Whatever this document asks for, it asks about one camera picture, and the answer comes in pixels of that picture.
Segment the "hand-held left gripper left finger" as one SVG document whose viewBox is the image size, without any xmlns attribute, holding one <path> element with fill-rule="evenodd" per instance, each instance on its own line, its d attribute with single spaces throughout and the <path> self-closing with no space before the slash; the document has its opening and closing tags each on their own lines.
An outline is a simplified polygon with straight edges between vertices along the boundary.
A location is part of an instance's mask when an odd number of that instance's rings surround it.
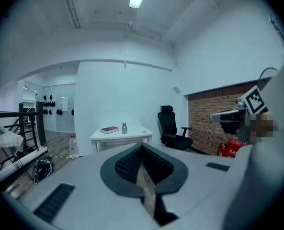
<svg viewBox="0 0 284 230">
<path fill-rule="evenodd" d="M 52 221 L 57 228 L 158 228 L 140 199 L 118 196 L 101 179 L 101 165 L 130 147 L 132 144 L 69 161 L 32 186 L 20 202 L 34 212 L 59 184 L 64 183 L 74 190 Z"/>
</svg>

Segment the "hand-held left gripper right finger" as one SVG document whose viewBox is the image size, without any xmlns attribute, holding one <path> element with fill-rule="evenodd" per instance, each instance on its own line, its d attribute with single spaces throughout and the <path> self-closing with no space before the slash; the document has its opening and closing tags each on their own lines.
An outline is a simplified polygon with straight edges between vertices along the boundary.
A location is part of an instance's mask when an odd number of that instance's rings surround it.
<svg viewBox="0 0 284 230">
<path fill-rule="evenodd" d="M 157 201 L 173 222 L 168 226 L 223 226 L 228 208 L 237 190 L 237 180 L 231 172 L 233 158 L 202 155 L 154 144 L 143 147 L 154 150 L 166 160 L 184 165 L 156 185 Z"/>
</svg>

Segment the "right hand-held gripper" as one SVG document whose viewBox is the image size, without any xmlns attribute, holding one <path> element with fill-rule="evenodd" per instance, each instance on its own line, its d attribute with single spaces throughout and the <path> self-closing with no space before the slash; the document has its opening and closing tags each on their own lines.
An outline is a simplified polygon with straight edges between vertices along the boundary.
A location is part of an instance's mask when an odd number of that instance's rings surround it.
<svg viewBox="0 0 284 230">
<path fill-rule="evenodd" d="M 240 141 L 250 141 L 250 118 L 258 113 L 268 111 L 260 89 L 252 87 L 243 96 L 236 99 L 233 109 L 209 116 L 212 122 L 222 122 L 222 129 L 225 133 L 237 136 Z"/>
</svg>

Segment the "person's right hand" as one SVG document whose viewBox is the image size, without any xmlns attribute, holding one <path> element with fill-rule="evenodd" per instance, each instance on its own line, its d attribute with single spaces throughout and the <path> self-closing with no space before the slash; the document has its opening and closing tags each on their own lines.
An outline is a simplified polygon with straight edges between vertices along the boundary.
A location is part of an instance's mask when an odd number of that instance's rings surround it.
<svg viewBox="0 0 284 230">
<path fill-rule="evenodd" d="M 258 113 L 250 118 L 250 141 L 252 144 L 260 143 L 264 138 L 273 137 L 278 131 L 277 122 L 270 112 Z"/>
</svg>

